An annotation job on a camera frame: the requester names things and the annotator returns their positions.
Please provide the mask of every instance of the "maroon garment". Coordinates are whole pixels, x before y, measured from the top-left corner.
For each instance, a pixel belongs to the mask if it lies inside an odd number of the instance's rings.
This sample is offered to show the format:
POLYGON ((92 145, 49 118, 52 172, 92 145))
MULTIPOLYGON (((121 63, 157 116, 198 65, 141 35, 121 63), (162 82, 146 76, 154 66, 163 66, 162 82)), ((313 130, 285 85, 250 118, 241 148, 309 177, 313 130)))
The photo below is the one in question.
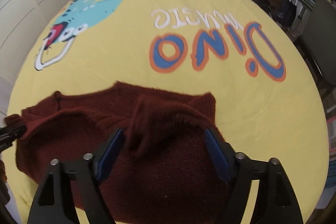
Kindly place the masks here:
MULTIPOLYGON (((93 94, 55 92, 22 117, 28 130, 17 141, 16 164, 37 183, 50 161, 80 159, 114 128, 126 143, 100 190, 114 220, 135 224, 213 223, 228 187, 218 179, 204 146, 215 128, 215 98, 117 82, 93 94)), ((83 208, 76 183, 76 207, 83 208)))

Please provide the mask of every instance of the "yellow bed sheet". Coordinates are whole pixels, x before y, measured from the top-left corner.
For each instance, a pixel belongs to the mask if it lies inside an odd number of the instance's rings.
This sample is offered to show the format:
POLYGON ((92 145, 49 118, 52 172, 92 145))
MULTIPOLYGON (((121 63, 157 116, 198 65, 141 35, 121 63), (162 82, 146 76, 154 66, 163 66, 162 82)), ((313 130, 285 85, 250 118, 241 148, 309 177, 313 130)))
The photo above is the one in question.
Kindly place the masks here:
MULTIPOLYGON (((253 159, 279 158, 308 219, 328 169, 321 100, 292 42, 251 0, 71 0, 29 53, 8 114, 55 90, 90 93, 117 80, 187 94, 210 91, 225 139, 253 159)), ((15 147, 3 157, 26 223, 37 185, 17 170, 15 147)), ((242 223, 252 209, 253 202, 242 223)))

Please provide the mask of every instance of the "red tongue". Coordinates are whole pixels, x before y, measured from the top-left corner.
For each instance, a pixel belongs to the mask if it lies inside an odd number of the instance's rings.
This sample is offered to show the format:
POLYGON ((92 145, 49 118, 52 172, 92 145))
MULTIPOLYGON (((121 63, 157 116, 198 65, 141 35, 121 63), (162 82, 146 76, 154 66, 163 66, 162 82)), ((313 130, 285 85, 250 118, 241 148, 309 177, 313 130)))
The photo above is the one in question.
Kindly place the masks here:
POLYGON ((48 49, 50 47, 51 44, 53 44, 56 39, 59 37, 59 35, 63 32, 63 30, 66 28, 66 25, 63 23, 54 25, 53 28, 50 30, 51 35, 48 38, 48 41, 44 47, 44 49, 48 49))

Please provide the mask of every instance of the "blue gripper pad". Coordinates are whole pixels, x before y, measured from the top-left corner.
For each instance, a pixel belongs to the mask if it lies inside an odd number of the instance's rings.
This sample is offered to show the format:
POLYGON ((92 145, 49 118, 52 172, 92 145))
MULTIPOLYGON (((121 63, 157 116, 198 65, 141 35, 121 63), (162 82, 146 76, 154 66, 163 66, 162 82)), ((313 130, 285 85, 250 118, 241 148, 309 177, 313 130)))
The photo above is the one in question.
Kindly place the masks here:
POLYGON ((218 177, 226 183, 230 183, 237 175, 234 158, 236 152, 229 143, 223 142, 214 130, 205 130, 204 144, 218 177))
POLYGON ((99 184, 109 177, 124 142, 123 130, 118 128, 95 153, 93 170, 99 184))

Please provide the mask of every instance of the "metal screw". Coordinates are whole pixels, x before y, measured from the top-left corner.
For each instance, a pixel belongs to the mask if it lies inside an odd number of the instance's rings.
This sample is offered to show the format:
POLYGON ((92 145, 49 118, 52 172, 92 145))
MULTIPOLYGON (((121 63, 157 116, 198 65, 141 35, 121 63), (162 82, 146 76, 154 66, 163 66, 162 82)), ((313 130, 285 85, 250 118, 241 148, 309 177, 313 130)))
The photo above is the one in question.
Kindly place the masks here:
POLYGON ((279 164, 280 163, 280 161, 277 158, 271 158, 270 162, 273 163, 273 164, 279 164))
POLYGON ((86 153, 84 156, 83 156, 83 159, 85 160, 90 160, 92 159, 93 155, 91 153, 86 153))
POLYGON ((242 159, 244 159, 246 157, 246 155, 243 152, 237 152, 236 155, 235 155, 235 157, 237 159, 242 160, 242 159))
POLYGON ((51 165, 56 165, 58 163, 58 159, 53 159, 50 161, 51 165))

